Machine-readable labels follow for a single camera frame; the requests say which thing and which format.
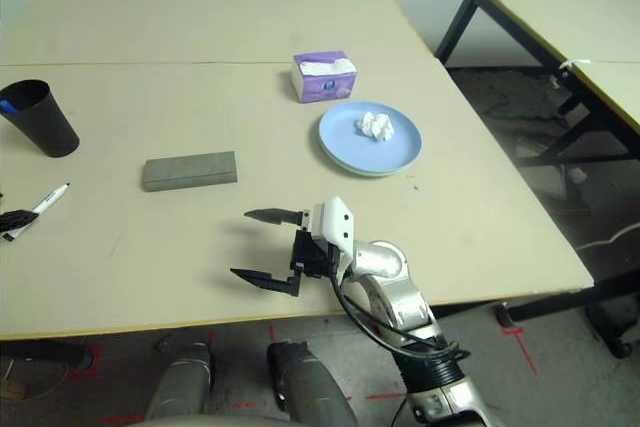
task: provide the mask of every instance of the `cable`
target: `cable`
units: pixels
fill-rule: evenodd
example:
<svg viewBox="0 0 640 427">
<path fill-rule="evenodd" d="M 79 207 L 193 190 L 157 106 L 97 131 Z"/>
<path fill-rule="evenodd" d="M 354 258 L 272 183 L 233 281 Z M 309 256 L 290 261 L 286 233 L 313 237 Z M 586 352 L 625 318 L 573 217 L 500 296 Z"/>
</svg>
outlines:
<svg viewBox="0 0 640 427">
<path fill-rule="evenodd" d="M 344 298 L 347 300 L 347 302 L 349 302 L 353 307 L 355 307 L 358 311 L 360 311 L 360 313 L 362 315 L 364 315 L 367 319 L 369 319 L 371 322 L 373 322 L 373 323 L 379 325 L 380 327 L 383 327 L 383 328 L 393 332 L 394 334 L 402 335 L 403 337 L 411 339 L 414 342 L 418 342 L 420 344 L 425 344 L 425 345 L 431 347 L 432 349 L 436 349 L 436 350 L 438 350 L 438 349 L 439 350 L 445 350 L 445 349 L 451 348 L 452 346 L 454 348 L 457 347 L 457 344 L 455 344 L 454 342 L 449 344 L 447 347 L 438 347 L 433 340 L 422 339 L 422 338 L 417 337 L 417 336 L 415 336 L 413 334 L 410 334 L 409 332 L 405 332 L 403 330 L 396 329 L 393 325 L 388 324 L 388 323 L 383 322 L 382 320 L 378 319 L 376 316 L 371 314 L 369 311 L 367 311 L 367 309 L 365 309 L 364 307 L 359 305 L 355 300 L 353 300 L 348 295 L 345 295 Z"/>
<path fill-rule="evenodd" d="M 36 394 L 36 395 L 34 395 L 32 397 L 27 397 L 26 399 L 20 399 L 20 400 L 2 399 L 2 401 L 3 402 L 9 402 L 9 403 L 12 403 L 12 404 L 20 404 L 22 402 L 31 402 L 32 400 L 41 399 L 42 397 L 44 397 L 46 395 L 49 395 L 51 392 L 53 392 L 58 387 L 60 387 L 64 383 L 64 381 L 67 380 L 67 376 L 69 375 L 69 372 L 70 372 L 70 369 L 69 369 L 69 366 L 67 365 L 66 369 L 64 371 L 64 375 L 62 376 L 62 378 L 58 382 L 56 382 L 56 384 L 53 387 L 45 390 L 44 392 L 42 392 L 40 394 Z"/>
<path fill-rule="evenodd" d="M 400 412 L 402 412 L 402 408 L 405 406 L 406 403 L 407 403 L 407 398 L 405 397 L 404 399 L 402 399 L 402 402 L 400 402 L 400 405 L 398 406 L 398 410 L 396 410 L 396 413 L 393 416 L 393 419 L 391 420 L 391 425 L 389 427 L 395 427 L 396 422 L 398 421 L 398 417 L 400 417 Z"/>
<path fill-rule="evenodd" d="M 416 352 L 413 350 L 407 350 L 400 347 L 396 347 L 393 344 L 390 344 L 383 338 L 376 335 L 376 333 L 371 330 L 366 324 L 364 324 L 355 314 L 355 312 L 351 309 L 349 302 L 345 299 L 344 294 L 340 290 L 340 286 L 338 285 L 338 279 L 335 274 L 331 275 L 331 286 L 333 287 L 333 292 L 336 294 L 338 302 L 344 309 L 347 317 L 353 322 L 358 329 L 360 329 L 367 337 L 373 340 L 380 347 L 387 349 L 390 352 L 393 352 L 398 355 L 402 355 L 404 357 L 410 357 L 416 360 L 435 360 L 441 359 L 443 357 L 450 356 L 451 352 Z"/>
<path fill-rule="evenodd" d="M 596 240 L 595 242 L 589 242 L 588 244 L 581 245 L 580 247 L 576 247 L 576 252 L 579 252 L 584 249 L 588 249 L 590 247 L 597 247 L 599 245 L 609 245 L 613 244 L 616 240 L 622 237 L 624 234 L 631 232 L 640 228 L 640 222 L 636 222 L 635 224 L 627 225 L 625 228 L 620 229 L 618 232 L 613 234 L 609 240 Z"/>
</svg>

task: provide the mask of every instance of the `beige tabletop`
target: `beige tabletop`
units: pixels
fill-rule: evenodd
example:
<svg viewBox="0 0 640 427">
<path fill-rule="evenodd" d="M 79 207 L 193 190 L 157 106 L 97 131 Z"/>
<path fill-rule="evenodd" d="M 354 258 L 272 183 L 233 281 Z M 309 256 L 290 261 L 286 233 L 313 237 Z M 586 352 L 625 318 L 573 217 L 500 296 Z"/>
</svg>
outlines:
<svg viewBox="0 0 640 427">
<path fill-rule="evenodd" d="M 559 62 L 640 62 L 640 0 L 491 0 Z"/>
<path fill-rule="evenodd" d="M 357 64 L 354 99 L 405 112 L 424 149 L 406 171 L 359 178 L 334 165 L 318 121 L 336 102 L 299 104 L 289 65 L 1 67 L 0 81 L 46 79 L 81 142 L 44 156 L 0 121 L 2 209 L 67 193 L 0 245 L 0 336 L 75 335 L 338 311 L 325 280 L 299 298 L 258 290 L 229 268 L 284 278 L 294 228 L 251 221 L 341 196 L 357 237 L 407 254 L 432 304 L 580 289 L 592 278 L 458 91 L 425 55 L 402 73 Z M 149 158 L 234 150 L 238 182 L 141 188 Z"/>
<path fill-rule="evenodd" d="M 579 62 L 572 71 L 640 134 L 640 62 Z"/>
<path fill-rule="evenodd" d="M 2 65 L 431 56 L 394 0 L 31 0 L 0 42 Z"/>
</svg>

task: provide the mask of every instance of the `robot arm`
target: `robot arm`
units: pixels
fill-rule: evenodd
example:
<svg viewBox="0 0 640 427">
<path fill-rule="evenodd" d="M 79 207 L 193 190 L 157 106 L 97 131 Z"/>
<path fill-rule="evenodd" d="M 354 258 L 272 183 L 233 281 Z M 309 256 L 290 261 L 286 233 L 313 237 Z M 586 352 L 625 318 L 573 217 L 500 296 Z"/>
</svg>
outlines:
<svg viewBox="0 0 640 427">
<path fill-rule="evenodd" d="M 245 215 L 274 224 L 298 225 L 290 263 L 293 276 L 281 281 L 264 272 L 232 272 L 257 287 L 293 296 L 299 293 L 303 273 L 328 277 L 350 319 L 393 354 L 417 421 L 426 425 L 496 426 L 471 379 L 458 365 L 465 353 L 445 340 L 409 276 L 403 252 L 389 242 L 355 240 L 354 216 L 340 198 L 317 204 L 311 211 L 264 209 Z M 343 294 L 344 282 L 363 286 L 370 312 Z M 358 311 L 381 327 L 380 334 L 358 318 Z"/>
</svg>

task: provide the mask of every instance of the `blue plate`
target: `blue plate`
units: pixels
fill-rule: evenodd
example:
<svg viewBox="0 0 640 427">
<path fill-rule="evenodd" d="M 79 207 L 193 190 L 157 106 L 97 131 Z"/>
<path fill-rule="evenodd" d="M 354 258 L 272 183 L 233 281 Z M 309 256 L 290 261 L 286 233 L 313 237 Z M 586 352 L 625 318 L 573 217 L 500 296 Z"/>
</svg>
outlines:
<svg viewBox="0 0 640 427">
<path fill-rule="evenodd" d="M 391 140 L 365 136 L 356 123 L 366 112 L 387 114 L 395 133 Z M 422 136 L 402 112 L 375 102 L 346 102 L 322 117 L 320 142 L 331 160 L 361 175 L 389 175 L 407 168 L 422 151 Z"/>
</svg>

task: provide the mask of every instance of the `gray block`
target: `gray block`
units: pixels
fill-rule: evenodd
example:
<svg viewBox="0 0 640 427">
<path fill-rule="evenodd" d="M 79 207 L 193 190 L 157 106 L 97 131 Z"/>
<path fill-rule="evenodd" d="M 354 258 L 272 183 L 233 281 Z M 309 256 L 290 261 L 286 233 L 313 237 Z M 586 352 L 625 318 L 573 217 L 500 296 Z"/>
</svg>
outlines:
<svg viewBox="0 0 640 427">
<path fill-rule="evenodd" d="M 142 185 L 147 192 L 237 182 L 234 152 L 150 159 L 144 164 Z"/>
</svg>

